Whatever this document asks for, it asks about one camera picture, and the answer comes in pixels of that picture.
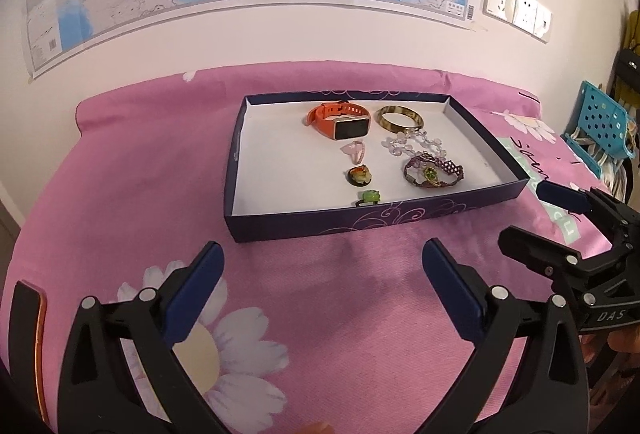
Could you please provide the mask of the right hand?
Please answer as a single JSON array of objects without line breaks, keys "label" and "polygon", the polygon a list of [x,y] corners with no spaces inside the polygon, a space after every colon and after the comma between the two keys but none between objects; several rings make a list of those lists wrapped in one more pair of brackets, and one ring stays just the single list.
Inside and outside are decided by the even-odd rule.
[{"label": "right hand", "polygon": [[[580,347],[585,363],[591,362],[597,354],[596,335],[585,334],[580,337]],[[637,354],[640,352],[640,332],[638,327],[627,327],[608,334],[608,347],[617,353]]]}]

